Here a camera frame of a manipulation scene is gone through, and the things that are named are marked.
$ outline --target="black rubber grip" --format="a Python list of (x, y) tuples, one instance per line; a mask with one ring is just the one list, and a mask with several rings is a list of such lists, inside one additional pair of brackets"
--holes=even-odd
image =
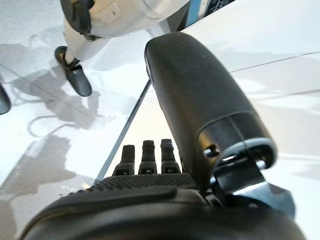
[(234, 154), (250, 150), (267, 168), (274, 163), (276, 147), (254, 108), (200, 42), (182, 32), (156, 37), (145, 60), (184, 167), (201, 189)]

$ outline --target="reflective floor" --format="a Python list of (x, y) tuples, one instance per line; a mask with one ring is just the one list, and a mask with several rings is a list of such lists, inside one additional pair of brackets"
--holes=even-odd
[[(267, 126), (279, 159), (264, 175), (291, 190), (309, 240), (320, 239), (319, 12), (316, 0), (237, 0), (185, 30), (232, 73)], [(164, 30), (111, 40), (83, 64), (93, 94), (82, 98), (53, 55), (65, 44), (59, 1), (0, 1), (0, 13), (0, 82), (12, 103), (0, 116), (0, 239), (10, 240), (44, 206), (93, 182), (148, 80), (145, 44)], [(142, 141), (154, 140), (160, 160), (170, 137), (150, 89), (122, 145), (135, 144), (138, 160)]]
[(148, 80), (145, 45), (166, 31), (156, 25), (109, 41), (83, 64), (93, 89), (83, 98), (54, 58), (66, 44), (63, 20), (60, 1), (0, 1), (0, 83), (12, 104), (0, 116), (0, 239), (93, 183)]

